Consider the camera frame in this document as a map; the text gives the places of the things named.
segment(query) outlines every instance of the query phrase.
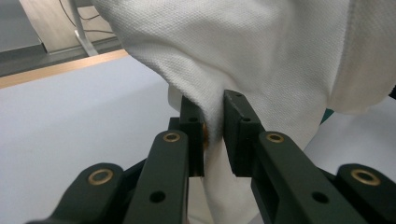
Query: screw hole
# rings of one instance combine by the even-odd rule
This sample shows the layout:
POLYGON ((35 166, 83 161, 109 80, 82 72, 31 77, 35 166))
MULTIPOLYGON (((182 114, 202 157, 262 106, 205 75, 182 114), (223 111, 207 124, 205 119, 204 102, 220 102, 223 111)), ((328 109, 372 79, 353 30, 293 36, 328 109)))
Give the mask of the screw hole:
POLYGON ((281 143, 285 139, 282 137, 282 135, 279 135, 277 133, 269 133, 267 134, 267 139, 270 140, 273 143, 281 143))
POLYGON ((379 180, 376 175, 366 170, 355 169, 352 170, 351 175, 353 178, 365 185, 378 186, 381 184, 381 180, 379 180))
POLYGON ((88 182, 91 185, 103 185, 113 177, 113 172, 109 169, 99 169, 90 174, 88 182))
POLYGON ((165 142, 177 142, 180 139, 180 135, 177 133, 167 133, 163 136, 165 142))
POLYGON ((314 198, 315 201, 317 201, 318 203, 328 203, 329 202, 329 198, 320 192, 313 192, 312 193, 312 198, 314 198))
POLYGON ((165 193, 162 191, 155 191, 151 193, 151 195, 149 196, 149 200, 152 203, 161 203, 163 202, 163 200, 165 200, 165 193))
POLYGON ((189 122, 196 122, 198 121, 198 118, 189 118, 189 122))

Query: white towel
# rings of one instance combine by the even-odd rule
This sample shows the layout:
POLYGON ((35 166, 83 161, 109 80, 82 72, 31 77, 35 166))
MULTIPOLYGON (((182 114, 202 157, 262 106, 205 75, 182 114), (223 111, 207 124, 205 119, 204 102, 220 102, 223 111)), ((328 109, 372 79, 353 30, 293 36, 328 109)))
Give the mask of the white towel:
MULTIPOLYGON (((233 176, 221 146, 225 89, 244 93, 266 130, 304 148, 326 107, 363 112, 396 82, 393 0, 93 2, 134 58, 204 111, 203 182, 215 223, 258 214, 249 179, 233 176)), ((199 216, 191 223, 211 222, 199 216)))

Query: metal rivet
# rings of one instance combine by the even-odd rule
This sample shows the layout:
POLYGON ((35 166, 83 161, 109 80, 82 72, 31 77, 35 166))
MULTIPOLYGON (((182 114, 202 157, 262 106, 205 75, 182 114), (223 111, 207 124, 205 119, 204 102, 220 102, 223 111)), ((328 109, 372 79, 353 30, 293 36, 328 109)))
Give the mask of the metal rivet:
POLYGON ((381 184, 381 181, 378 177, 376 177, 376 175, 373 175, 371 172, 362 169, 352 170, 350 174, 362 184, 371 186, 378 186, 381 184))
POLYGON ((267 139, 273 143, 281 143, 285 140, 282 135, 277 133, 268 133, 267 139))
POLYGON ((92 185, 103 185, 108 182, 113 175, 113 171, 109 169, 100 169, 90 174, 88 182, 92 185))
POLYGON ((180 135, 178 135, 178 133, 167 133, 163 136, 165 142, 177 142, 179 139, 180 135))

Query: wooden board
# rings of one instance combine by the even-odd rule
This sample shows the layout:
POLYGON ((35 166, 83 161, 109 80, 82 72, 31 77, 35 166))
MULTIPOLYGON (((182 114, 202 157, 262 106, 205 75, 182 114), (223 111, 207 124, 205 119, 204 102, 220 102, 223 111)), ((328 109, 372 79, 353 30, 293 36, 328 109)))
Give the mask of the wooden board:
MULTIPOLYGON (((66 13, 69 15, 70 19, 74 21, 68 1, 61 1, 66 13)), ((79 42, 74 33, 75 27, 64 14, 59 0, 21 0, 21 4, 29 21, 32 23, 48 52, 56 52, 79 46, 79 42)), ((95 7, 81 7, 78 11, 83 18, 98 15, 95 7)), ((82 21, 82 25, 86 30, 103 30, 111 32, 108 22, 102 17, 97 17, 90 21, 82 21)), ((86 34, 91 42, 114 36, 113 34, 96 32, 88 32, 86 34)))
POLYGON ((111 60, 127 56, 128 53, 124 49, 116 50, 113 52, 100 54, 90 58, 80 59, 69 63, 61 63, 53 66, 39 68, 36 70, 19 73, 8 77, 0 77, 0 89, 18 85, 24 82, 33 81, 43 77, 50 77, 65 73, 68 71, 88 67, 91 65, 105 63, 111 60))

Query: white table surface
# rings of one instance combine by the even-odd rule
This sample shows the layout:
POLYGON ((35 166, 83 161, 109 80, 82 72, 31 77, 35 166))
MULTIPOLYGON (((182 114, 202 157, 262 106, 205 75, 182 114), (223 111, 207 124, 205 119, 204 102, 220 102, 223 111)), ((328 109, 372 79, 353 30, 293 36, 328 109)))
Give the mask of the white table surface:
POLYGON ((131 57, 0 90, 0 223, 48 217, 84 169, 145 159, 178 112, 131 57))
POLYGON ((342 164, 359 163, 396 182, 396 100, 387 97, 358 116, 332 114, 304 152, 332 174, 342 164))
MULTIPOLYGON (((131 57, 0 90, 0 223, 45 218, 85 168, 145 159, 178 113, 167 84, 131 57)), ((331 173, 357 162, 396 180, 396 102, 333 114, 305 150, 331 173)), ((260 217, 252 223, 261 223, 260 217)))

